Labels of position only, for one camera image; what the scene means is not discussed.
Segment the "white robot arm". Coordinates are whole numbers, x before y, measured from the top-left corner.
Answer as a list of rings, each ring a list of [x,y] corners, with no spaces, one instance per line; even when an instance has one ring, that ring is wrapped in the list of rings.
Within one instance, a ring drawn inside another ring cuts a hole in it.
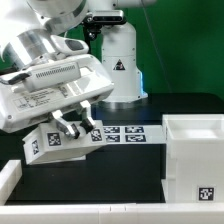
[[[76,138],[90,105],[145,98],[136,31],[123,10],[156,0],[0,0],[0,130],[46,120]]]

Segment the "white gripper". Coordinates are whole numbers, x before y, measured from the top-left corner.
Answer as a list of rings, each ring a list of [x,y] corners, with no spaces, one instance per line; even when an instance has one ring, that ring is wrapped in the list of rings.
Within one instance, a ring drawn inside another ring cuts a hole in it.
[[[89,54],[31,66],[0,76],[0,130],[13,133],[51,120],[69,139],[80,132],[63,113],[77,109],[82,117],[80,126],[91,132],[96,123],[91,104],[107,98],[114,83],[101,62]]]

